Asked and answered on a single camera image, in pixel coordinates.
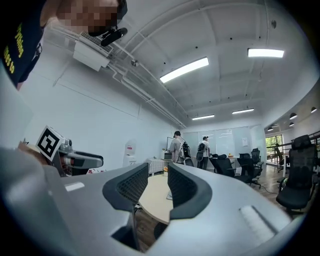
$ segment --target whiteboard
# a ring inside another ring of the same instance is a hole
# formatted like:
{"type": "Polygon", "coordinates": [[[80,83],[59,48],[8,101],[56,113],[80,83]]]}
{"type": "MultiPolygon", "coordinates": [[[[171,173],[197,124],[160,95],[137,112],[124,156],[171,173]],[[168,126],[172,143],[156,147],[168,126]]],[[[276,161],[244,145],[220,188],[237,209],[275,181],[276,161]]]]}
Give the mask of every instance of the whiteboard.
{"type": "Polygon", "coordinates": [[[208,138],[208,142],[209,142],[209,146],[210,146],[210,153],[211,154],[215,154],[216,153],[216,131],[214,130],[208,130],[208,131],[199,131],[198,135],[198,145],[200,142],[203,141],[204,136],[209,137],[208,138]]]}
{"type": "Polygon", "coordinates": [[[191,157],[196,157],[198,153],[199,138],[197,132],[187,132],[183,134],[183,139],[190,147],[191,157]]]}
{"type": "Polygon", "coordinates": [[[234,151],[238,156],[239,154],[248,153],[251,155],[251,133],[249,127],[234,128],[233,139],[234,139],[234,151]]]}
{"type": "Polygon", "coordinates": [[[232,129],[215,131],[216,153],[220,155],[235,155],[234,133],[232,129]]]}

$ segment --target person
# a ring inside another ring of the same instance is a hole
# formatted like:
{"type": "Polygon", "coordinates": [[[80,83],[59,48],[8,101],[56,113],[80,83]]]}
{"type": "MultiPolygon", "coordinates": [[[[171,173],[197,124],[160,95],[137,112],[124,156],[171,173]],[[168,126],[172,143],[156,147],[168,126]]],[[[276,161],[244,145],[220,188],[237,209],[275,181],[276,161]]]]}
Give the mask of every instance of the person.
{"type": "Polygon", "coordinates": [[[209,138],[208,136],[204,136],[202,138],[203,141],[199,143],[199,145],[204,144],[203,159],[199,162],[199,168],[203,170],[207,170],[207,165],[208,165],[208,160],[210,155],[210,145],[208,142],[208,138],[209,138]]]}
{"type": "Polygon", "coordinates": [[[14,17],[4,25],[0,58],[18,90],[40,57],[40,42],[49,21],[57,19],[78,33],[96,37],[115,26],[127,12],[126,0],[33,0],[9,5],[7,9],[14,10],[14,17]]]}
{"type": "Polygon", "coordinates": [[[172,153],[172,161],[177,164],[184,164],[184,158],[180,156],[181,144],[184,143],[184,139],[181,138],[180,131],[174,133],[174,140],[171,141],[170,148],[168,149],[169,153],[172,153]]]}

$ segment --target cap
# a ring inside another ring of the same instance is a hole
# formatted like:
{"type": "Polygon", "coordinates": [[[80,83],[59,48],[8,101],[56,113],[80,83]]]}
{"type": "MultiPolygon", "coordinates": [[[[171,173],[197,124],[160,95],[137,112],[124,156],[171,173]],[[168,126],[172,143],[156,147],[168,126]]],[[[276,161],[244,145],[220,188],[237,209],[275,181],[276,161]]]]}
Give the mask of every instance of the cap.
{"type": "Polygon", "coordinates": [[[127,7],[127,0],[118,0],[119,5],[117,7],[117,15],[116,19],[111,20],[111,24],[108,26],[100,26],[99,29],[97,29],[97,32],[89,32],[89,36],[91,37],[98,37],[101,36],[102,34],[108,32],[111,27],[117,26],[120,21],[123,19],[123,17],[127,14],[128,12],[128,7],[127,7]]]}

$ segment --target wooden table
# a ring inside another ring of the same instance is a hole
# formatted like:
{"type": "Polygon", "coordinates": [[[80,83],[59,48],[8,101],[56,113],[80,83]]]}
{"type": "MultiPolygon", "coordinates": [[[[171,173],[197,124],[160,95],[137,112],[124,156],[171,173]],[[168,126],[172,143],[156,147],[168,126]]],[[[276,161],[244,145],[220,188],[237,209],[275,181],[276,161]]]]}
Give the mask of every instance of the wooden table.
{"type": "Polygon", "coordinates": [[[148,215],[166,225],[170,221],[170,211],[174,208],[172,200],[167,199],[169,191],[167,176],[151,176],[139,200],[140,206],[148,215]]]}

